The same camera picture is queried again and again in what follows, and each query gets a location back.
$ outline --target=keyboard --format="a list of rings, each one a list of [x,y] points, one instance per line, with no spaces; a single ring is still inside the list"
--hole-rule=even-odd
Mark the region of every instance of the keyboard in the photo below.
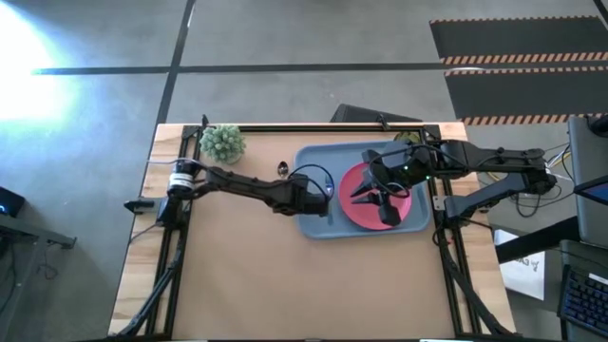
[[[608,271],[594,274],[564,266],[558,316],[608,338]]]

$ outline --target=succulent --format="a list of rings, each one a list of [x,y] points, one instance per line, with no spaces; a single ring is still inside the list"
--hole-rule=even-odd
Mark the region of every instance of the succulent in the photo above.
[[[202,132],[200,151],[216,162],[227,164],[238,161],[245,152],[244,138],[237,125],[221,124],[207,127]]]

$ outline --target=white paper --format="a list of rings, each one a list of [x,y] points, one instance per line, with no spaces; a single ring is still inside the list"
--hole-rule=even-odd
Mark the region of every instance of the white paper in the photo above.
[[[494,244],[500,245],[516,237],[497,230],[494,233]],[[507,289],[544,300],[544,252],[501,264],[501,273]]]

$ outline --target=black mat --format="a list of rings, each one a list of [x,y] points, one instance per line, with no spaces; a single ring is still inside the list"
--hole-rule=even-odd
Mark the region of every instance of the black mat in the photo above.
[[[565,122],[608,112],[608,67],[446,72],[456,118],[465,124]]]
[[[594,16],[433,20],[449,65],[608,60],[608,30]]]

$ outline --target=white label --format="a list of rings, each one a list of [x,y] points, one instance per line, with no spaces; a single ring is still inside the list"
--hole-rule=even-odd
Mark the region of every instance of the white label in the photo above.
[[[601,276],[599,276],[599,275],[594,275],[594,274],[591,274],[591,273],[590,273],[590,274],[589,274],[589,277],[590,277],[590,278],[592,278],[592,279],[594,279],[594,280],[599,281],[600,283],[602,283],[602,284],[604,284],[604,285],[608,285],[608,280],[606,280],[606,279],[602,278],[602,277],[601,277]]]
[[[192,179],[193,177],[188,174],[171,174],[169,177],[169,186],[180,185],[189,189],[194,189]]]
[[[500,245],[517,236],[504,230],[494,232],[494,243]],[[501,264],[504,286],[520,294],[544,300],[544,252]]]

